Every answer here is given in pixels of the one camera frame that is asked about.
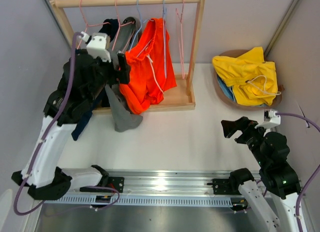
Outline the orange shorts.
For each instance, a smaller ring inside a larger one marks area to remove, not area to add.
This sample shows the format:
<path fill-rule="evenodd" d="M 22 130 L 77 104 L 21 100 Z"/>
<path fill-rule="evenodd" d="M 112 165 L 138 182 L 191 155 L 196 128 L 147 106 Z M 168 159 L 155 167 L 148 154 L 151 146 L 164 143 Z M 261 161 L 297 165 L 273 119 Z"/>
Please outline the orange shorts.
<path fill-rule="evenodd" d="M 126 51 L 130 65 L 130 82 L 121 84 L 119 90 L 131 112 L 139 115 L 164 100 L 164 92 L 177 86 L 170 53 L 170 35 L 166 30 L 166 66 L 164 74 L 163 19 L 152 18 L 137 43 Z"/>

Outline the light blue shorts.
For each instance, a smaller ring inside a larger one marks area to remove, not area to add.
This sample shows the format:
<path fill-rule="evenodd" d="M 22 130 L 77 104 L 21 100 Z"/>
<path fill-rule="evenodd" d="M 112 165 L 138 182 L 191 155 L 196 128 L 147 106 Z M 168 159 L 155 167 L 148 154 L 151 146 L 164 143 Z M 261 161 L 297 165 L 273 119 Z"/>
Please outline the light blue shorts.
<path fill-rule="evenodd" d="M 220 89 L 222 90 L 223 94 L 231 101 L 236 102 L 233 88 L 228 87 L 219 76 L 217 76 L 217 81 L 218 81 L 218 85 L 219 85 Z"/>

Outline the yellow shorts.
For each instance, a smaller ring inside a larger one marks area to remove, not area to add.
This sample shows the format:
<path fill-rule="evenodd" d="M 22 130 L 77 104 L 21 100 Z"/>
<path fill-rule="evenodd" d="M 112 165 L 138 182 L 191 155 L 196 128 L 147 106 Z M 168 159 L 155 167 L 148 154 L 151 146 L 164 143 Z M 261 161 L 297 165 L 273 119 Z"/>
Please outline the yellow shorts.
<path fill-rule="evenodd" d="M 266 61 L 261 46 L 238 57 L 214 56 L 212 65 L 227 87 L 232 87 L 236 102 L 243 106 L 271 106 L 282 92 L 278 87 L 276 64 Z"/>

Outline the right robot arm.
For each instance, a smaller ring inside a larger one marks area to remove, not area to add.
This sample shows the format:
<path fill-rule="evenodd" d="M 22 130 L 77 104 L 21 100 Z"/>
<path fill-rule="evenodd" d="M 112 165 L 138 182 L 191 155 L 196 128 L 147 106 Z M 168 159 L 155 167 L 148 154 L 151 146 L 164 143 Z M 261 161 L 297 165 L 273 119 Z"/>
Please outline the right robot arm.
<path fill-rule="evenodd" d="M 221 121 L 225 138 L 241 132 L 235 142 L 247 145 L 256 159 L 260 180 L 270 192 L 277 213 L 260 194 L 247 168 L 230 172 L 227 179 L 213 179 L 212 187 L 216 195 L 242 195 L 268 232 L 303 232 L 307 227 L 300 206 L 302 190 L 297 173 L 287 162 L 290 153 L 287 138 L 270 130 L 280 123 L 281 116 L 275 110 L 265 111 L 262 123 L 245 116 L 235 121 Z"/>

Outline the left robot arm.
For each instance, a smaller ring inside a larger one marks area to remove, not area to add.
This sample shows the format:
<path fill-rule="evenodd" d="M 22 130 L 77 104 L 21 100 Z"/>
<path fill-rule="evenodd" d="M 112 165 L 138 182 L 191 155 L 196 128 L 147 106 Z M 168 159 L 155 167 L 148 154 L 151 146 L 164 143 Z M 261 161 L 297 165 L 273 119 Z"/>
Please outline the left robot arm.
<path fill-rule="evenodd" d="M 39 201 L 58 200 L 68 191 L 103 192 L 109 185 L 109 173 L 98 165 L 72 173 L 58 167 L 68 137 L 88 121 L 88 113 L 99 103 L 105 87 L 128 84 L 130 66 L 118 53 L 110 61 L 93 57 L 87 50 L 73 50 L 63 65 L 57 89 L 43 109 L 42 128 L 34 152 L 23 170 L 11 179 L 28 195 Z"/>

